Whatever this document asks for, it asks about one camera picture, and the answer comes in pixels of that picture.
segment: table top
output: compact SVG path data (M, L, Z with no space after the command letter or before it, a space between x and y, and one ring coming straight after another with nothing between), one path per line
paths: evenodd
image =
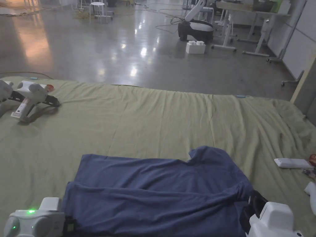
M233 10L233 11L247 11L247 12L255 12L260 14L267 15L282 15L282 16L290 16L290 14L278 14L274 12L263 12L263 11L253 11L252 4L239 4L239 3L227 3L227 2L216 2L217 8L221 8L224 10Z

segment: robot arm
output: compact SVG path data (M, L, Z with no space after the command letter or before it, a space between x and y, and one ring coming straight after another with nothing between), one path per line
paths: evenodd
M303 236L293 230L294 215L288 205L268 202L257 191L253 191L239 221L247 237Z
M38 210L16 210L4 227L4 237L61 237L71 234L75 220L61 211L61 199L46 197Z
M29 81L22 81L18 85L17 92L25 97L18 109L11 114L22 122L29 122L33 108L39 103L44 103L52 107L58 107L59 101L54 96L48 95L48 85L42 85Z
M186 22L192 21L193 17L195 17L195 15L202 10L206 3L207 0L199 0L198 3L192 8L192 10L189 11L189 13L185 16L184 20Z

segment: white plastic casing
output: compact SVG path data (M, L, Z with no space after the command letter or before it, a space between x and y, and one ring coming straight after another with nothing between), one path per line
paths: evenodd
M185 51L192 54L204 54L205 43L203 41L189 41L186 43Z
M288 169L310 169L313 168L310 163L304 159L290 159L290 158L277 158L274 159L274 162L280 168Z
M25 98L35 99L40 103L45 101L48 94L47 85L29 81L21 81L18 85L17 92L19 92Z
M25 97L18 109L11 113L11 117L17 118L22 122L29 122L29 118L35 112L34 106L42 103L47 97L47 85L35 82L21 81L17 92Z
M294 215L288 205L267 202L263 207L260 218L250 217L251 225L248 237L298 237L300 231L293 231Z
M60 237L63 234L65 214L57 209L61 200L44 198L43 209L16 210L4 227L4 237Z
M316 215L316 184L309 182L304 190L310 197L311 209L314 215Z
M8 99L13 91L13 82L5 82L0 80L0 103L3 99Z

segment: white box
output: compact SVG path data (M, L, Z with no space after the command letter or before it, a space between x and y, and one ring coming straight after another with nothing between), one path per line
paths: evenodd
M185 51L192 54L204 54L205 43L203 41L189 41L186 43Z

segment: green bed sheet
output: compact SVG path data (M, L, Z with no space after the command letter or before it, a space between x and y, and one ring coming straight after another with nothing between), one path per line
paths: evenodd
M24 77L7 77L16 86ZM51 84L58 109L39 105L34 121L0 108L0 229L16 209L38 208L44 197L63 197L83 154L187 160L207 145L228 152L269 201L288 204L295 227L316 236L316 217L301 170L280 169L275 158L316 152L316 128L290 102L236 98L40 79Z

